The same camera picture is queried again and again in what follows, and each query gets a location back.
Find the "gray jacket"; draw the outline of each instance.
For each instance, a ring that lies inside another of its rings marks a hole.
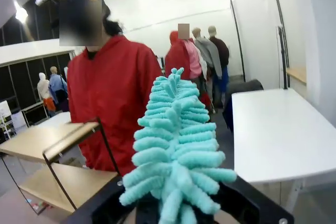
[[[195,40],[195,46],[200,50],[201,56],[206,61],[207,65],[211,68],[215,68],[216,75],[221,79],[221,61],[216,45],[206,38],[199,37]]]

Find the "blue jacket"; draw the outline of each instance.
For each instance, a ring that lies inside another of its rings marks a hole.
[[[53,73],[50,76],[50,80],[49,80],[49,90],[50,90],[50,93],[51,93],[51,96],[54,102],[58,103],[58,100],[56,97],[56,91],[64,90],[68,93],[68,85],[60,75]]]

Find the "wooden shelf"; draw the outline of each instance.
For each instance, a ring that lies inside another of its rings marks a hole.
[[[93,122],[64,124],[59,127],[30,127],[1,144],[0,152],[32,162],[45,163],[42,156],[45,149],[55,145],[46,153],[48,159],[53,158],[98,125]]]
[[[287,68],[286,73],[301,81],[304,85],[307,84],[307,78],[306,78],[306,70],[304,68]]]
[[[114,172],[89,170],[57,163],[52,164],[52,168],[77,208],[117,175]],[[47,166],[38,170],[19,187],[54,207],[68,212],[75,211]]]

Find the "mannequin in gray jacket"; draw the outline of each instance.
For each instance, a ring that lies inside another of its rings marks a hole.
[[[210,70],[206,86],[209,98],[213,100],[213,75],[217,75],[219,79],[222,78],[222,68],[218,49],[209,39],[201,37],[201,29],[194,28],[193,35],[195,37],[195,46],[200,50],[202,58],[207,63],[208,72]]]

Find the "maroon sweater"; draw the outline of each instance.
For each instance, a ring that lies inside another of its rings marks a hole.
[[[229,49],[221,39],[210,37],[210,41],[216,45],[219,53],[219,60],[221,62],[220,65],[222,68],[225,68],[229,64]]]

